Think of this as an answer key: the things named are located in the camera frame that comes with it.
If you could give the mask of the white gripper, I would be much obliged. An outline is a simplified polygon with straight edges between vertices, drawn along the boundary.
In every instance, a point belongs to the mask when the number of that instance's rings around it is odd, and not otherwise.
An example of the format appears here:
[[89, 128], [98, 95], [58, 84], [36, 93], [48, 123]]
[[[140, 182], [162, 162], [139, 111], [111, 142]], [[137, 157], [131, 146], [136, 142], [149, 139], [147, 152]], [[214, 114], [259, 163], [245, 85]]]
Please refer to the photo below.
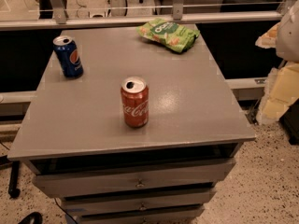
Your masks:
[[255, 45], [263, 49], [276, 47], [277, 56], [288, 61], [280, 69], [271, 69], [256, 115], [260, 125], [271, 124], [279, 121], [299, 99], [299, 0], [280, 23], [258, 37]]

